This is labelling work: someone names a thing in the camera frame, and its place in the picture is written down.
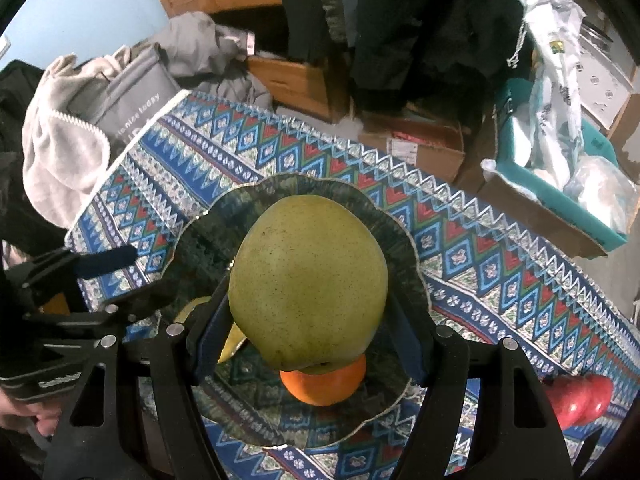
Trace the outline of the left hand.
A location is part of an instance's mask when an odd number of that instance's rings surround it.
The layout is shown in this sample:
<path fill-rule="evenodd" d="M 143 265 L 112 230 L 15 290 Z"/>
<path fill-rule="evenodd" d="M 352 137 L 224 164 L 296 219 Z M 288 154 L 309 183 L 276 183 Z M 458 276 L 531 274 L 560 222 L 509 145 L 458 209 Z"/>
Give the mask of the left hand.
<path fill-rule="evenodd" d="M 38 434 L 48 438 L 54 435 L 63 411 L 64 402 L 58 399 L 25 403 L 13 400 L 0 391 L 0 425 L 2 429 L 26 434 L 34 424 Z"/>

